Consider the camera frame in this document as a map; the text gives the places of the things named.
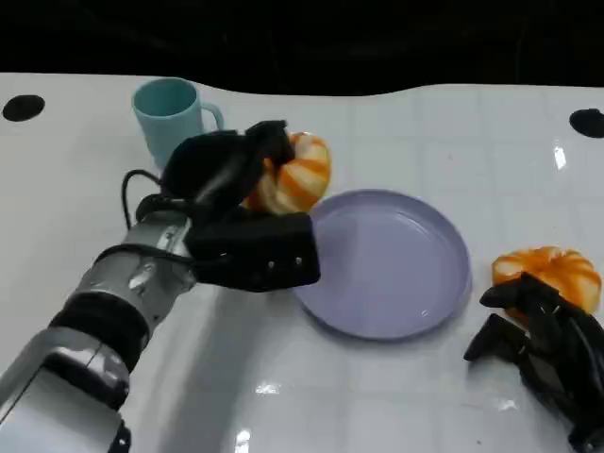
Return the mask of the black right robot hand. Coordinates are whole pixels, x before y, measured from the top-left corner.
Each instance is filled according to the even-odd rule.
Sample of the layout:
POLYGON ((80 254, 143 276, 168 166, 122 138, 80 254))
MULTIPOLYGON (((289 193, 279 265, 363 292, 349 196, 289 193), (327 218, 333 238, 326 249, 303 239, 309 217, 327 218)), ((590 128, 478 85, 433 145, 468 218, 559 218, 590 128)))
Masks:
POLYGON ((528 273, 492 286, 480 304, 514 309, 524 325, 490 314, 463 358, 514 364, 533 395, 572 424, 567 440, 575 451, 601 448, 603 327, 595 317, 528 273))

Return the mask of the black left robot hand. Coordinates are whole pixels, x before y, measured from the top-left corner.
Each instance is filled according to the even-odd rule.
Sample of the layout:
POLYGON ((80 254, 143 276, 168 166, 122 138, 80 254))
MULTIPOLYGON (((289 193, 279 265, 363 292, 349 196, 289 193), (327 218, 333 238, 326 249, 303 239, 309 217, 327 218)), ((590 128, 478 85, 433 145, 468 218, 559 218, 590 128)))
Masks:
POLYGON ((265 162, 279 166, 294 157, 284 120, 261 121, 245 132, 221 130, 191 137, 162 171, 162 191, 218 219, 237 208, 258 185, 265 162))

